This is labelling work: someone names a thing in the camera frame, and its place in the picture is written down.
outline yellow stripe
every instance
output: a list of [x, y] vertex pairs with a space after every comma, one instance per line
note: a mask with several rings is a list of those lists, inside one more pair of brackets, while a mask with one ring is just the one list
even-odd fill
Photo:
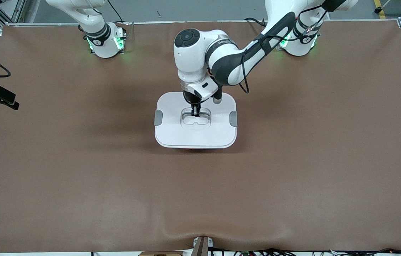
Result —
[[[375, 3], [375, 7], [382, 7], [382, 3], [380, 3], [380, 0], [374, 0]], [[386, 19], [387, 17], [385, 17], [385, 12], [384, 10], [381, 10], [379, 13], [379, 18], [380, 19]]]

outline brown table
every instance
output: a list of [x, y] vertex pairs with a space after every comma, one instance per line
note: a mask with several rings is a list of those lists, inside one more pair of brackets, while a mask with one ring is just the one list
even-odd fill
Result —
[[0, 62], [0, 252], [401, 249], [401, 29], [327, 22], [305, 57], [273, 52], [249, 76], [238, 138], [165, 149], [162, 94], [179, 91], [172, 42], [247, 23], [136, 25], [127, 52], [90, 55], [76, 27], [5, 27]]

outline black circular button pad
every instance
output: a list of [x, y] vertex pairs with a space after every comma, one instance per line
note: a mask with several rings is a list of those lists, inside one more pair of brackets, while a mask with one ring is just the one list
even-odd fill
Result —
[[190, 47], [191, 45], [195, 44], [199, 38], [199, 31], [197, 29], [190, 28], [178, 33], [174, 43], [176, 47]]

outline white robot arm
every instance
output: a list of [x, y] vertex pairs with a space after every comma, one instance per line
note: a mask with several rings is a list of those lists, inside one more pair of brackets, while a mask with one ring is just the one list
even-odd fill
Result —
[[105, 22], [95, 10], [106, 0], [46, 0], [77, 21], [87, 35], [90, 48], [101, 58], [110, 58], [124, 49], [126, 33], [112, 22]]
[[222, 86], [235, 86], [296, 27], [296, 17], [310, 5], [325, 10], [347, 8], [358, 0], [265, 0], [268, 23], [252, 42], [240, 50], [220, 30], [181, 31], [173, 45], [184, 97], [197, 116], [200, 103], [213, 97], [221, 101]]

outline brown tabletop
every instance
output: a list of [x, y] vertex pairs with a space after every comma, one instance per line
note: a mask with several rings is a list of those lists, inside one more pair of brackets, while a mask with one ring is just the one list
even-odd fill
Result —
[[158, 98], [180, 91], [173, 39], [247, 23], [136, 25], [127, 51], [88, 52], [76, 27], [5, 27], [0, 252], [401, 249], [401, 29], [327, 22], [305, 57], [272, 52], [249, 75], [236, 143], [165, 149]]

